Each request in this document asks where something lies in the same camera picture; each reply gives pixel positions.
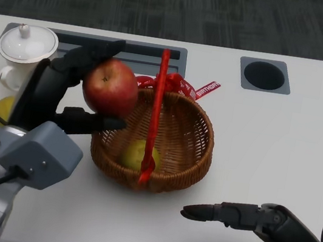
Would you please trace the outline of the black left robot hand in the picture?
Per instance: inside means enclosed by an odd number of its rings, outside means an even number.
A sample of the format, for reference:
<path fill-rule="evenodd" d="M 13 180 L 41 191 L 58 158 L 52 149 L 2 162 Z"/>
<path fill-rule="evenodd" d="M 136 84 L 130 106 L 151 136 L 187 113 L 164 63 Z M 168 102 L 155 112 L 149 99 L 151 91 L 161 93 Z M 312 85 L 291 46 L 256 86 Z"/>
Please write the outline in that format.
<path fill-rule="evenodd" d="M 69 87 L 80 84 L 95 66 L 111 59 L 125 46 L 125 40 L 84 45 L 67 51 L 63 57 L 43 59 L 19 89 L 7 124 L 30 131 L 52 121 L 71 135 L 125 128 L 126 123 L 117 116 L 87 113 L 81 107 L 56 112 Z"/>

